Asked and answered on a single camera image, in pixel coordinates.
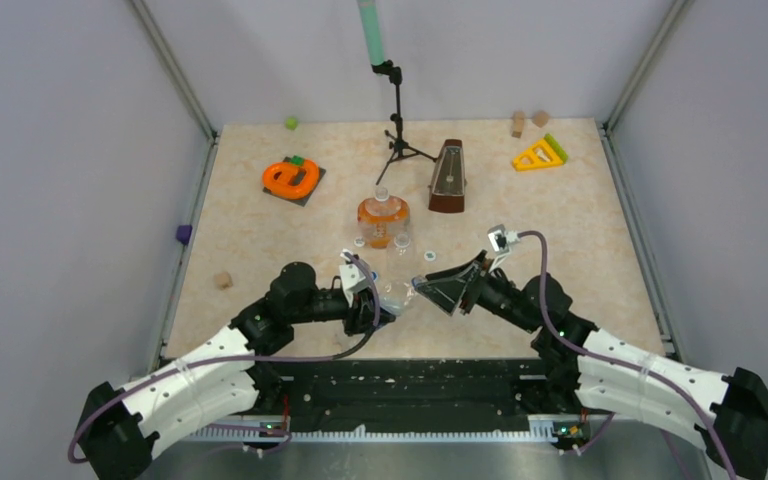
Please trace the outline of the blue water bottle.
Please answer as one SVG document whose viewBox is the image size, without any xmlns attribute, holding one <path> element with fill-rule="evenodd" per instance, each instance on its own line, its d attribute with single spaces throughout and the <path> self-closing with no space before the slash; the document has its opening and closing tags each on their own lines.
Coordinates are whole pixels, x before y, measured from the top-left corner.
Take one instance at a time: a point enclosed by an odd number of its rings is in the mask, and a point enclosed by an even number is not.
<svg viewBox="0 0 768 480">
<path fill-rule="evenodd" d="M 386 282 L 380 285 L 379 304 L 382 310 L 399 317 L 415 304 L 417 292 L 410 283 Z"/>
</svg>

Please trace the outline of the orange clear plastic bottle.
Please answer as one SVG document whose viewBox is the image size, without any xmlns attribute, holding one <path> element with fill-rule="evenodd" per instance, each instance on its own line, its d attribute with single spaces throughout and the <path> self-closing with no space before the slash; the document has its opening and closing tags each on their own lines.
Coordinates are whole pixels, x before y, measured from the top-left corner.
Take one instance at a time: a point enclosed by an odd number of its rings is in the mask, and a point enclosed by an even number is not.
<svg viewBox="0 0 768 480">
<path fill-rule="evenodd" d="M 408 230 L 410 207 L 406 200 L 391 195 L 386 187 L 378 186 L 374 194 L 360 202 L 357 223 L 366 245 L 386 248 L 397 235 Z"/>
</svg>

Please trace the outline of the clear bottle blue cap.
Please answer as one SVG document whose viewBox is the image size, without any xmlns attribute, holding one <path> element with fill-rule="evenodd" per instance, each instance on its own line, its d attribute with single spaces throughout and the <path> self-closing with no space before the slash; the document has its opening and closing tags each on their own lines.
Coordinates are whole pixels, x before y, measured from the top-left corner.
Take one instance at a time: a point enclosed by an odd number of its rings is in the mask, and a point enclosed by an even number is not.
<svg viewBox="0 0 768 480">
<path fill-rule="evenodd" d="M 393 282 L 410 284 L 418 272 L 416 245 L 407 232 L 396 234 L 386 249 L 386 271 Z"/>
</svg>

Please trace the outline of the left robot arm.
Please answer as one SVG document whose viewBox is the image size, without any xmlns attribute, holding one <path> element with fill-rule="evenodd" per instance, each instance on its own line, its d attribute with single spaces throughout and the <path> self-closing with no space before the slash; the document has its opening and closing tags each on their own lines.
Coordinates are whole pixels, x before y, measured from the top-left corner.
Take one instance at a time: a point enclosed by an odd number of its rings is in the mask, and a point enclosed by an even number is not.
<svg viewBox="0 0 768 480">
<path fill-rule="evenodd" d="M 100 479 L 136 479 L 168 448 L 231 414 L 268 413 L 279 404 L 278 351 L 297 324 L 338 321 L 353 347 L 325 356 L 353 355 L 396 312 L 385 306 L 370 267 L 348 254 L 329 288 L 315 269 L 285 265 L 264 296 L 189 353 L 120 387 L 104 382 L 87 396 L 67 447 L 71 464 L 90 465 Z"/>
</svg>

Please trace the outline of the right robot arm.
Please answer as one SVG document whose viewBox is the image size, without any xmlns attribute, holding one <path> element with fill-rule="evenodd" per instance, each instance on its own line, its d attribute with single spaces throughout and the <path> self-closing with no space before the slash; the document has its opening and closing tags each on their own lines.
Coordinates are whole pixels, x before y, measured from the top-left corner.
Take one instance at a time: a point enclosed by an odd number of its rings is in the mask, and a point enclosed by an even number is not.
<svg viewBox="0 0 768 480">
<path fill-rule="evenodd" d="M 449 315 L 479 307 L 533 334 L 554 409 L 626 416 L 689 442 L 739 478 L 766 478 L 768 388 L 758 374 L 699 369 L 638 348 L 573 313 L 551 275 L 517 288 L 488 264 L 478 256 L 412 285 Z"/>
</svg>

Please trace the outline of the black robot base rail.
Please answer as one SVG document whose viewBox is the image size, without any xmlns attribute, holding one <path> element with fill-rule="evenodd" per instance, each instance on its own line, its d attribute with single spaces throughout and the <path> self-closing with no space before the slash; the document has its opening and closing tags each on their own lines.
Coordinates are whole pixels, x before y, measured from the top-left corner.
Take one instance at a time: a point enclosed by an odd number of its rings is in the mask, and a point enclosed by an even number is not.
<svg viewBox="0 0 768 480">
<path fill-rule="evenodd" d="M 598 413 L 549 389 L 537 359 L 354 359 L 262 367 L 267 386 L 200 430 L 271 446 L 293 441 L 532 441 L 568 453 L 604 428 Z"/>
</svg>

